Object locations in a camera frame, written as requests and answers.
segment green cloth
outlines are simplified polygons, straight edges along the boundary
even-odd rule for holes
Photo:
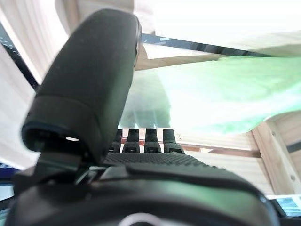
[[[137,71],[120,127],[248,132],[301,109],[301,57],[233,56]]]

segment light wood panel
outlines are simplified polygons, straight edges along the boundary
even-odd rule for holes
[[[207,165],[231,171],[248,180],[264,194],[274,194],[262,159],[185,151]]]
[[[301,179],[301,150],[291,153],[290,156]]]
[[[54,0],[0,0],[0,20],[38,82],[67,41]]]
[[[286,146],[301,141],[301,111],[282,115],[275,125]]]
[[[20,128],[34,91],[0,45],[0,162],[17,169],[35,164],[38,154],[28,151]]]
[[[253,134],[275,194],[301,193],[301,181],[280,133],[272,121],[264,121]]]

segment robotic hand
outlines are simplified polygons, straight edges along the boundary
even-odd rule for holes
[[[119,153],[140,34],[134,15],[105,9],[69,38],[23,125],[24,144],[41,154],[13,179],[6,225],[278,226],[259,190],[185,155],[172,130],[165,153],[152,130],[146,153],[134,135]]]

